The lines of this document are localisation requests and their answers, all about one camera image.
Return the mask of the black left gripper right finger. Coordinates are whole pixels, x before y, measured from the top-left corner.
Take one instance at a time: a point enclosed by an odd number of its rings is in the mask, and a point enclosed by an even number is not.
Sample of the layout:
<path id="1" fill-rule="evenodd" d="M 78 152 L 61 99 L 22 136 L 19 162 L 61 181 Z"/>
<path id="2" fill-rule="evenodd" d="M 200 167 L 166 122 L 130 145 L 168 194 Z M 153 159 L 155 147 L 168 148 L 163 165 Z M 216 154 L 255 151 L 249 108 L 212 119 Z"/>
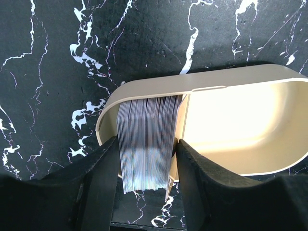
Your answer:
<path id="1" fill-rule="evenodd" d="M 282 175 L 267 181 L 233 173 L 177 144 L 177 167 L 190 231 L 305 231 L 308 178 Z"/>

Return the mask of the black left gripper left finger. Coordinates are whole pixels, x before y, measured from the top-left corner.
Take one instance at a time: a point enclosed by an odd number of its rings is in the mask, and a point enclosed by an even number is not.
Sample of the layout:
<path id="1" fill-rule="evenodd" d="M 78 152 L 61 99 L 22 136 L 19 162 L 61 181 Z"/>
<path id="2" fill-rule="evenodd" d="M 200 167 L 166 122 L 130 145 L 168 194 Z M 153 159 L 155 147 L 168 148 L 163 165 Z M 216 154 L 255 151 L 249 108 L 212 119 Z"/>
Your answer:
<path id="1" fill-rule="evenodd" d="M 107 231 L 118 175 L 118 138 L 42 179 L 0 177 L 3 231 Z"/>

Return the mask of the beige oval plastic tray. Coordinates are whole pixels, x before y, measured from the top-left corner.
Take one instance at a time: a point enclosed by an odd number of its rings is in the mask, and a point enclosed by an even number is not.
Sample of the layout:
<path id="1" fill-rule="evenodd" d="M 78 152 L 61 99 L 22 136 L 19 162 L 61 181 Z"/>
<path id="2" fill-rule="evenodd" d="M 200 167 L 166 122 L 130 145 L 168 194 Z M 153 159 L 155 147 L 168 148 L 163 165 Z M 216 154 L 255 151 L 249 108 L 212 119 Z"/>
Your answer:
<path id="1" fill-rule="evenodd" d="M 176 137 L 236 174 L 274 174 L 308 155 L 308 79 L 277 64 L 125 83 L 97 120 L 98 143 L 116 135 L 122 102 L 173 95 L 184 97 Z"/>

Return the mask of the stack of credit cards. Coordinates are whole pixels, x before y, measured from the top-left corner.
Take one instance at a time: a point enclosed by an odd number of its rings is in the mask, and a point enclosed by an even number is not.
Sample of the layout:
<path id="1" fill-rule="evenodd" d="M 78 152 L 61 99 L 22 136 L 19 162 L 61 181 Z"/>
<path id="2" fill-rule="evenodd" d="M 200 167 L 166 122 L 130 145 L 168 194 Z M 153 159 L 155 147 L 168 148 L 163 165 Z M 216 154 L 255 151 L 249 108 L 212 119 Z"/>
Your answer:
<path id="1" fill-rule="evenodd" d="M 124 193 L 167 189 L 182 95 L 122 102 L 116 118 Z"/>

